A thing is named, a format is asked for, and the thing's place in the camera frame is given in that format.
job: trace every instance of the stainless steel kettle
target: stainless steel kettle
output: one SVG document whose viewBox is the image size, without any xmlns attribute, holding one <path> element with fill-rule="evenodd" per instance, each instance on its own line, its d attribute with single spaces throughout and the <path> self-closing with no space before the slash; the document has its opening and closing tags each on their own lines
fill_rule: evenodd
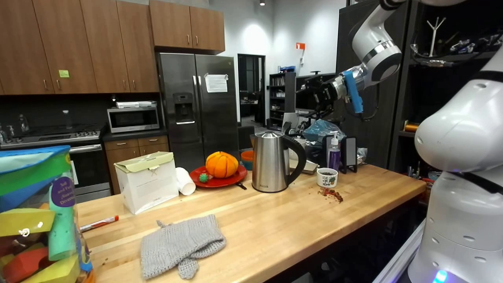
<svg viewBox="0 0 503 283">
<path fill-rule="evenodd" d="M 307 153 L 299 142 L 280 133 L 252 136 L 253 147 L 253 189 L 260 193 L 282 193 L 302 174 Z M 288 150 L 297 158 L 297 167 L 289 174 Z"/>
</svg>

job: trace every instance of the butcher block counter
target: butcher block counter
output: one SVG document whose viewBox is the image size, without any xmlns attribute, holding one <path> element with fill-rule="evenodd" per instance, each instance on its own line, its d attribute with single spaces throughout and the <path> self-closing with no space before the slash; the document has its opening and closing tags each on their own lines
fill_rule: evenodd
<svg viewBox="0 0 503 283">
<path fill-rule="evenodd" d="M 145 282 L 142 238 L 176 224 L 214 215 L 227 248 L 205 260 L 192 282 L 264 282 L 425 193 L 426 185 L 379 167 L 341 175 L 337 191 L 322 196 L 316 177 L 300 175 L 280 194 L 260 194 L 252 174 L 242 188 L 198 189 L 132 216 L 120 196 L 77 205 L 79 224 L 120 216 L 120 222 L 84 233 L 98 282 Z M 184 282 L 173 270 L 151 282 Z"/>
</svg>

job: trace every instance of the orange pumpkin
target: orange pumpkin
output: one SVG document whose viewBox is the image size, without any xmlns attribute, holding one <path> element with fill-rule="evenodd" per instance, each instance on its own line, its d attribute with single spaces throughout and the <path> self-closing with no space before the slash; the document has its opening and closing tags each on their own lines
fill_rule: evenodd
<svg viewBox="0 0 503 283">
<path fill-rule="evenodd" d="M 206 158 L 206 171 L 214 178 L 228 178 L 236 175 L 239 163 L 225 152 L 216 152 Z"/>
</svg>

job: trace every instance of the cabinet door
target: cabinet door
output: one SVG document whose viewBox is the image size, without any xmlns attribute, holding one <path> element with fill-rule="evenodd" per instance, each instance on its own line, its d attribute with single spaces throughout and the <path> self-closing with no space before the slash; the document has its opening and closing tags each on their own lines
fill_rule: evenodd
<svg viewBox="0 0 503 283">
<path fill-rule="evenodd" d="M 33 0 L 57 93 L 96 93 L 79 0 Z"/>
<path fill-rule="evenodd" d="M 168 152 L 168 141 L 164 136 L 139 139 L 140 156 L 151 155 L 156 152 Z"/>
<path fill-rule="evenodd" d="M 128 70 L 117 0 L 82 0 L 99 93 L 126 93 Z"/>
<path fill-rule="evenodd" d="M 117 180 L 115 174 L 115 163 L 134 160 L 140 156 L 139 152 L 139 141 L 113 141 L 113 142 L 106 142 L 106 152 L 107 152 L 107 163 L 109 163 L 109 172 L 110 172 L 110 183 L 112 183 L 112 191 L 113 194 L 120 194 L 120 183 Z"/>
<path fill-rule="evenodd" d="M 151 21 L 154 32 L 154 46 L 194 46 L 189 7 L 151 0 Z"/>
<path fill-rule="evenodd" d="M 225 51 L 223 18 L 217 12 L 190 7 L 192 46 L 201 51 Z"/>
<path fill-rule="evenodd" d="M 148 7 L 120 2 L 118 10 L 129 90 L 134 93 L 157 93 L 159 82 Z"/>
<path fill-rule="evenodd" d="M 54 93 L 32 0 L 0 2 L 0 82 L 6 95 Z"/>
</svg>

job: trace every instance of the gray oven mitt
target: gray oven mitt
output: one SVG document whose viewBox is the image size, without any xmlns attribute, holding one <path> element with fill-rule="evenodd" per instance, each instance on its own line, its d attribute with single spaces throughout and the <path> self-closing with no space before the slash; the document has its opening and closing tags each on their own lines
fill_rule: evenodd
<svg viewBox="0 0 503 283">
<path fill-rule="evenodd" d="M 211 257 L 225 248 L 216 216 L 164 227 L 142 241 L 142 274 L 150 281 L 178 266 L 178 274 L 190 281 L 200 266 L 195 260 Z"/>
</svg>

